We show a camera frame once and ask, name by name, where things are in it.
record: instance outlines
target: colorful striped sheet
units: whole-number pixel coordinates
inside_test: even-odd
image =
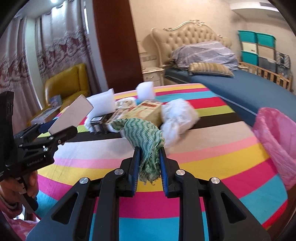
[[[201,84],[156,87],[155,92],[156,99],[162,102],[186,99],[201,117],[174,147],[166,150],[168,157],[195,177],[222,179],[264,228],[271,226],[287,206],[287,193],[271,159],[249,127]],[[115,96],[136,96],[136,91]],[[103,177],[133,154],[132,146],[120,135],[93,135],[83,122],[78,132],[74,139],[59,146],[53,165],[39,170],[39,217],[81,177]],[[202,203],[201,207],[208,240]],[[120,199],[120,240],[178,240],[178,217],[179,199],[164,196],[161,180],[154,185],[139,182],[133,198]]]

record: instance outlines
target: tufted headboard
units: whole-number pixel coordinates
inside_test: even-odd
[[[172,51],[182,45],[196,44],[217,40],[230,48],[231,40],[217,35],[209,26],[199,20],[189,20],[176,28],[153,28],[151,37],[154,40],[159,55],[160,67],[170,65]]]

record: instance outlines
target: nightstand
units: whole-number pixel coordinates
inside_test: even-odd
[[[153,81],[153,86],[163,86],[163,68],[147,67],[142,69],[144,82]]]

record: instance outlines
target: human hand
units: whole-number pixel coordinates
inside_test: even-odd
[[[13,177],[9,177],[0,182],[0,194],[8,204],[20,202],[16,192],[22,191],[22,185]],[[35,198],[39,192],[38,173],[34,171],[29,176],[29,185],[27,194],[29,197]]]

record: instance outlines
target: wooden door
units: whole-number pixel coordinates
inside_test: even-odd
[[[128,0],[93,0],[94,21],[109,88],[134,90],[143,82]]]

